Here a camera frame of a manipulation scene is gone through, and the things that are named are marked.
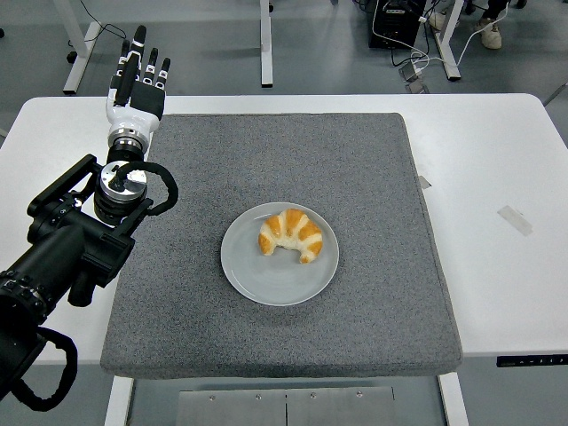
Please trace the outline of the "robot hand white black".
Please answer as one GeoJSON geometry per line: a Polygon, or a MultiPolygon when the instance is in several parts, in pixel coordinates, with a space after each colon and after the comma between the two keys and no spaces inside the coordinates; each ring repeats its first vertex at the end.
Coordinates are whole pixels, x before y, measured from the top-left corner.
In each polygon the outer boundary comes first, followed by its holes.
{"type": "Polygon", "coordinates": [[[145,45],[144,25],[138,26],[132,40],[122,42],[121,55],[106,99],[111,135],[126,129],[148,138],[162,119],[170,59],[165,58],[158,66],[158,50],[153,48],[144,64],[145,45]]]}

